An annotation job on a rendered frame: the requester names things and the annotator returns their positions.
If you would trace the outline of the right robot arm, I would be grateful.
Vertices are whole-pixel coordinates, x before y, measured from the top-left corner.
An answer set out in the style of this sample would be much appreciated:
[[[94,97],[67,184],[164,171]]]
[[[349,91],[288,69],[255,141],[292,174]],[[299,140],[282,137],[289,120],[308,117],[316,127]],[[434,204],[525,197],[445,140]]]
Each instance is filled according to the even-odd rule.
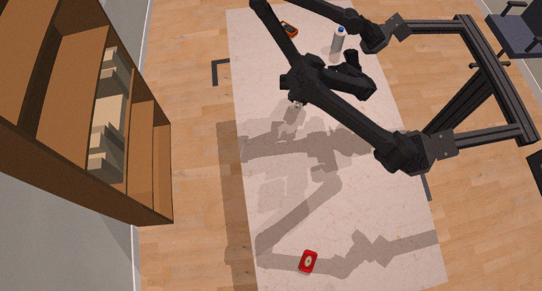
[[[348,7],[344,9],[324,0],[284,1],[329,18],[335,23],[340,23],[340,25],[345,28],[348,35],[360,34],[360,37],[365,41],[369,50],[375,48],[386,38],[377,23],[365,19],[353,8]],[[249,6],[252,10],[254,10],[258,17],[261,16],[259,18],[266,26],[267,30],[270,32],[271,36],[274,38],[275,42],[278,44],[279,48],[282,50],[290,66],[292,67],[301,54],[298,52],[286,30],[276,17],[270,4],[266,0],[249,0]]]

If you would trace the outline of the red mint tin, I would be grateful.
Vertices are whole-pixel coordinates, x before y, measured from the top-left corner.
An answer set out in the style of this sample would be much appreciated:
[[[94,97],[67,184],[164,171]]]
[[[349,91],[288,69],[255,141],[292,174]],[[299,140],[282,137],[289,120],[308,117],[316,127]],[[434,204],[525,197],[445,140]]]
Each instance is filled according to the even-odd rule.
[[[299,270],[306,273],[311,273],[317,259],[317,253],[311,250],[304,250],[302,259],[299,263]]]

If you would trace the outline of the white bottle with blue cap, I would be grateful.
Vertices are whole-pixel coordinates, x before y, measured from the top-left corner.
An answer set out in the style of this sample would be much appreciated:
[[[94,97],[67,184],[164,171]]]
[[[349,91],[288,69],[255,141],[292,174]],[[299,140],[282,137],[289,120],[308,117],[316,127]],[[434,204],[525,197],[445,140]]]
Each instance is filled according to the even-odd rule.
[[[334,37],[332,40],[331,49],[334,52],[340,52],[342,50],[342,45],[345,39],[346,31],[343,27],[339,27],[334,31]]]

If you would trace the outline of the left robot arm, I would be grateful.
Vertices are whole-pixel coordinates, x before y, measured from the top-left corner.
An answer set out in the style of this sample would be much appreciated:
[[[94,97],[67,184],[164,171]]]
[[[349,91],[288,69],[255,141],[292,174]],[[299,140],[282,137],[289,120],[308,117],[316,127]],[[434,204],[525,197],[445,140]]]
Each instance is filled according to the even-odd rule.
[[[346,62],[338,66],[337,72],[325,68],[317,55],[301,55],[285,75],[292,98],[322,109],[371,144],[375,148],[374,158],[388,172],[393,174],[400,169],[409,174],[427,169],[428,159],[419,134],[408,137],[398,130],[391,133],[332,91],[366,101],[377,90],[373,79],[362,72],[358,50],[346,49],[343,54]]]

